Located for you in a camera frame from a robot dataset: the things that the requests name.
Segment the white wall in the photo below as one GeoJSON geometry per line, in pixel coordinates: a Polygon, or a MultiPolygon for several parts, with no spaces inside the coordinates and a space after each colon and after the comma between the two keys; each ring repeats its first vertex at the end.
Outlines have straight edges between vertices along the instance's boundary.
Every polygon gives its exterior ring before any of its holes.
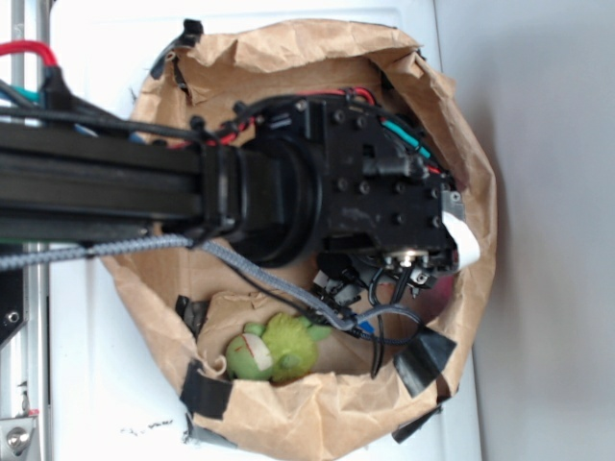
{"type": "Polygon", "coordinates": [[[500,186],[475,346],[484,459],[615,459],[615,2],[435,4],[500,186]]]}

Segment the crumpled paper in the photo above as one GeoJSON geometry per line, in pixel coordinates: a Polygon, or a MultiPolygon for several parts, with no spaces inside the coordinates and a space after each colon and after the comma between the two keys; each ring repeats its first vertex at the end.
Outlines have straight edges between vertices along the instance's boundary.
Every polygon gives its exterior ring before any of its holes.
{"type": "MultiPolygon", "coordinates": [[[[203,116],[210,127],[233,118],[238,100],[251,103],[282,93],[366,86],[386,108],[410,108],[418,116],[432,151],[462,188],[467,223],[480,243],[480,261],[455,277],[448,306],[429,324],[457,342],[436,382],[413,398],[390,361],[375,379],[340,365],[338,373],[314,373],[280,387],[236,381],[223,419],[195,414],[194,423],[241,449],[280,459],[335,459],[425,415],[438,399],[457,390],[495,271],[496,184],[455,103],[454,82],[433,70],[416,53],[418,47],[411,37],[383,26],[286,21],[242,34],[202,35],[194,47],[173,51],[185,90],[177,84],[171,60],[159,78],[148,78],[141,89],[134,119],[185,128],[192,114],[203,116]],[[383,76],[393,88],[382,84],[383,76]]],[[[122,255],[105,263],[178,395],[191,360],[208,364],[206,374],[215,376],[215,364],[208,361],[214,361],[216,352],[207,351],[201,341],[197,346],[174,311],[177,296],[204,300],[217,295],[217,303],[253,305],[258,299],[250,294],[253,288],[214,257],[188,250],[122,255]],[[232,300],[223,292],[233,292],[232,300]]],[[[314,271],[313,261],[307,260],[274,272],[309,288],[314,271]]],[[[206,328],[215,331],[215,324],[206,328]]],[[[334,367],[333,362],[326,367],[334,367]]]]}

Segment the teal wire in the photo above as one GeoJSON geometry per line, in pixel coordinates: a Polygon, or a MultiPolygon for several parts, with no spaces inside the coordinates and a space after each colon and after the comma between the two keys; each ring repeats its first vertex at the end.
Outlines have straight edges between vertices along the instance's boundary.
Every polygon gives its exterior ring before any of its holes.
{"type": "Polygon", "coordinates": [[[402,129],[400,126],[396,125],[390,120],[384,120],[382,122],[382,125],[385,128],[387,128],[389,131],[399,136],[403,141],[407,142],[414,149],[419,148],[419,154],[421,154],[423,157],[425,158],[431,157],[430,152],[427,149],[425,149],[425,147],[421,146],[421,143],[417,139],[415,139],[414,137],[406,133],[404,129],[402,129]]]}
{"type": "Polygon", "coordinates": [[[33,103],[38,103],[38,93],[35,91],[30,91],[29,89],[22,88],[21,86],[12,86],[15,91],[21,94],[24,98],[28,99],[28,101],[32,101],[33,103]]]}

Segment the black tape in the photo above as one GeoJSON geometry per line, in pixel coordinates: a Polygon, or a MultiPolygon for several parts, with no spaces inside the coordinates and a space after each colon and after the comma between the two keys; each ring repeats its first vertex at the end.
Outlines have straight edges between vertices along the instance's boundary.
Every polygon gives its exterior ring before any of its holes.
{"type": "Polygon", "coordinates": [[[407,425],[403,425],[402,427],[400,427],[399,429],[397,429],[395,432],[391,434],[391,436],[393,437],[393,440],[395,440],[395,442],[397,442],[398,444],[401,444],[402,442],[407,440],[408,437],[410,437],[414,432],[416,432],[421,427],[423,427],[423,425],[427,421],[429,421],[433,415],[437,415],[438,413],[441,413],[441,412],[442,412],[442,408],[440,406],[436,406],[432,411],[430,411],[426,415],[423,415],[418,420],[414,420],[413,422],[407,425]]]}
{"type": "Polygon", "coordinates": [[[421,328],[407,348],[395,355],[393,363],[411,396],[418,396],[440,376],[455,347],[455,341],[421,328]]]}
{"type": "Polygon", "coordinates": [[[180,400],[191,413],[198,413],[206,418],[221,420],[231,399],[233,385],[199,373],[203,365],[192,360],[185,374],[184,389],[180,400]]]}
{"type": "Polygon", "coordinates": [[[205,29],[203,29],[203,24],[201,21],[185,19],[184,31],[182,34],[169,43],[154,61],[154,65],[150,70],[150,75],[152,78],[158,80],[162,76],[162,73],[164,72],[164,61],[169,52],[176,48],[194,48],[204,32],[205,29]]]}
{"type": "Polygon", "coordinates": [[[205,429],[204,427],[200,427],[199,425],[194,425],[189,415],[185,415],[185,418],[188,423],[187,439],[199,440],[201,442],[219,445],[220,447],[226,447],[228,449],[237,448],[237,444],[234,444],[226,437],[223,437],[210,429],[205,429]]]}

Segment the stuffed toy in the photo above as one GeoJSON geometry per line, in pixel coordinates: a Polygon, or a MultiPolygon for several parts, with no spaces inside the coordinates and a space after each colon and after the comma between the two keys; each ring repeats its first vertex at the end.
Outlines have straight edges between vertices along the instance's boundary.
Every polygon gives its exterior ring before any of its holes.
{"type": "Polygon", "coordinates": [[[330,332],[330,327],[282,312],[267,326],[248,323],[226,349],[227,373],[231,379],[271,379],[275,383],[307,375],[318,359],[316,342],[330,332]]]}

